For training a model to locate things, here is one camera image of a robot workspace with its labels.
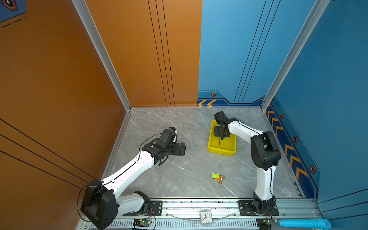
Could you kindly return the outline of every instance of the marble floor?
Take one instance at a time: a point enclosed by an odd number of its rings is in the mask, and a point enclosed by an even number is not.
[[[142,173],[123,195],[141,190],[151,198],[159,197],[246,197],[252,198],[257,172],[251,147],[237,138],[237,152],[224,156],[208,152],[213,115],[224,111],[227,117],[241,119],[248,126],[268,130],[260,108],[255,107],[161,107],[132,108],[128,126],[114,160],[111,173],[138,154],[138,145],[152,135],[174,126],[178,141],[186,143],[185,156],[169,156]],[[283,160],[276,169],[274,195],[299,197]],[[223,184],[212,180],[212,173],[225,176]]]

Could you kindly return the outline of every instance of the yellow tray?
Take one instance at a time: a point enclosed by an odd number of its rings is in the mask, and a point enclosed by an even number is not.
[[[208,151],[226,156],[232,156],[234,153],[236,153],[236,135],[230,134],[230,137],[220,140],[220,137],[215,137],[213,134],[215,131],[215,126],[219,125],[215,120],[213,120],[208,141]]]

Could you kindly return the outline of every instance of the orange chevron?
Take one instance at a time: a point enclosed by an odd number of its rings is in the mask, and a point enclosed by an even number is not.
[[[276,125],[276,136],[277,136],[277,130],[284,130],[282,127]]]
[[[297,162],[300,163],[300,160],[298,158],[296,158],[295,156],[290,155],[290,165],[291,165],[291,167],[293,167],[293,160],[296,160]]]
[[[293,147],[291,147],[291,146],[289,146],[289,145],[285,145],[285,155],[287,156],[287,149],[291,149],[291,150],[293,150],[294,151],[294,148]]]
[[[207,105],[208,106],[212,106],[211,104],[213,103],[213,102],[215,102],[216,100],[213,100],[213,101],[211,101],[210,103],[208,103]]]
[[[271,120],[272,120],[272,123],[271,123],[271,126],[272,126],[272,127],[273,127],[273,122],[274,122],[274,121],[279,121],[279,120],[278,120],[278,119],[276,119],[276,118],[272,118]]]
[[[297,167],[297,179],[299,180],[299,173],[302,173],[302,174],[304,174],[306,177],[308,177],[308,175],[307,175],[307,173],[306,172],[304,172],[303,170],[301,170],[301,169],[299,169],[298,167]]]
[[[198,105],[199,105],[199,106],[203,106],[203,105],[202,105],[202,103],[203,103],[203,102],[205,102],[205,101],[207,101],[207,100],[203,100],[203,101],[201,101]]]
[[[270,119],[270,113],[275,113],[274,111],[268,111],[268,119]]]

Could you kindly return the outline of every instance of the metal grate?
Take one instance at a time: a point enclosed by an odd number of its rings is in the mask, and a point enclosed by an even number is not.
[[[106,229],[132,229],[133,219],[115,220]],[[90,229],[96,229],[94,224],[91,224]],[[157,219],[155,230],[180,229],[180,230],[195,230],[195,229],[258,229],[256,219],[238,220],[226,219],[214,222],[211,225],[201,225],[199,222],[181,221],[176,219]]]

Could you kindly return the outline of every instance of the gold object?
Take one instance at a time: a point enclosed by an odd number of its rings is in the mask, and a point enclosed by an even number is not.
[[[219,181],[219,184],[222,184],[222,180],[225,179],[224,176],[220,176],[220,181]]]

